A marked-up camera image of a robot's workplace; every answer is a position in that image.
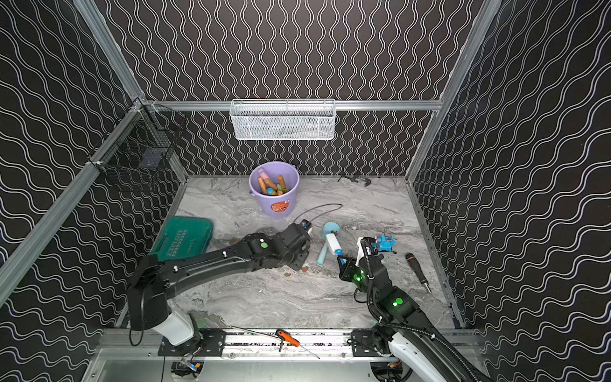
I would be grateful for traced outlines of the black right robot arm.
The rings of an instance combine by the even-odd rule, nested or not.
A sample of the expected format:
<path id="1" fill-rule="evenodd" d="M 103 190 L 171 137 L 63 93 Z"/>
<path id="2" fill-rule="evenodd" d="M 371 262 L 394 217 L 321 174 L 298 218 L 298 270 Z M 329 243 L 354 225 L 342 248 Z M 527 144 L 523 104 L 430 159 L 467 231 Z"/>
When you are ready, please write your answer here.
<path id="1" fill-rule="evenodd" d="M 376 320 L 372 329 L 355 329 L 348 339 L 356 357 L 393 357 L 423 381 L 489 381 L 431 323 L 407 292 L 393 285 L 380 257 L 337 259 L 339 278 L 365 294 Z"/>

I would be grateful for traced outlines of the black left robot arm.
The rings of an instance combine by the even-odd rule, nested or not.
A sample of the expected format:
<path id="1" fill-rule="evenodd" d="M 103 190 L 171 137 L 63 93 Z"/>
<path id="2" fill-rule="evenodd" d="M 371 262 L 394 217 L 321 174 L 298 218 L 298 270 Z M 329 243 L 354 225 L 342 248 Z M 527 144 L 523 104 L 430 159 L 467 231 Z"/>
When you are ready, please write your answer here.
<path id="1" fill-rule="evenodd" d="M 298 271 L 309 254 L 311 233 L 312 223 L 303 220 L 271 237 L 255 232 L 231 246 L 189 259 L 145 257 L 127 289 L 130 328 L 140 332 L 152 329 L 174 347 L 198 347 L 201 335 L 195 319 L 171 307 L 170 300 L 229 275 L 284 266 Z"/>

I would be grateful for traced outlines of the wide green trowel wooden handle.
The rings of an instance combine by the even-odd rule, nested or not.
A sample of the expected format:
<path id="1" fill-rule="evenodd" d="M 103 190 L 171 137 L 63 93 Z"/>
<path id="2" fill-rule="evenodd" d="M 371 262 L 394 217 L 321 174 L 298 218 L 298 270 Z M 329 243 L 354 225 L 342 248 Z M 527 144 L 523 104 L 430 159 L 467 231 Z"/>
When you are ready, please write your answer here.
<path id="1" fill-rule="evenodd" d="M 272 188 L 273 190 L 277 190 L 278 189 L 278 186 L 275 183 L 273 183 L 273 181 L 270 180 L 270 178 L 266 178 L 264 180 L 264 182 L 267 185 L 267 187 Z"/>

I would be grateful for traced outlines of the white blue brush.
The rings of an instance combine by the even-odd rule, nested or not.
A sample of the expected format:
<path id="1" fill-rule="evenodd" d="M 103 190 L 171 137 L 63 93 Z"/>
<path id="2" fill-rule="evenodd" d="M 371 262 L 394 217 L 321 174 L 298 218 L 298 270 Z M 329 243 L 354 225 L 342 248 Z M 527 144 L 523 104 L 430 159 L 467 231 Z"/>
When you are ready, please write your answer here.
<path id="1" fill-rule="evenodd" d="M 332 252 L 338 258 L 344 255 L 343 249 L 334 233 L 326 235 L 326 244 L 328 246 L 328 252 Z"/>

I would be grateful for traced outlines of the wide light blue trowel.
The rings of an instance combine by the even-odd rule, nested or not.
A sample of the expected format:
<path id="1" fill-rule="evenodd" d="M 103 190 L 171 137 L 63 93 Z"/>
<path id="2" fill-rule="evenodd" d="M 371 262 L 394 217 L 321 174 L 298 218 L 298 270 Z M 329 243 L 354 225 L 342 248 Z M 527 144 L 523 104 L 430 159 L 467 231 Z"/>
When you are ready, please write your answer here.
<path id="1" fill-rule="evenodd" d="M 326 256 L 328 254 L 333 254 L 335 256 L 341 256 L 343 254 L 343 250 L 337 239 L 338 234 L 340 233 L 341 228 L 337 223 L 328 222 L 325 223 L 322 229 L 321 237 L 324 240 L 324 244 L 319 251 L 317 263 L 324 264 L 326 260 Z"/>

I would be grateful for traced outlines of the lime front trowel wooden handle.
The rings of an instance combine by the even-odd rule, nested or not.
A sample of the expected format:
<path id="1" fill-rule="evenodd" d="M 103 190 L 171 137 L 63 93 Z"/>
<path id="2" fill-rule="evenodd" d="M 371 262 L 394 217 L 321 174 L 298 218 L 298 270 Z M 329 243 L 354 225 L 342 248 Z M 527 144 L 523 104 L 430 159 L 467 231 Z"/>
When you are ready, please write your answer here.
<path id="1" fill-rule="evenodd" d="M 267 185 L 262 178 L 258 178 L 259 187 L 261 188 L 261 194 L 267 195 Z"/>

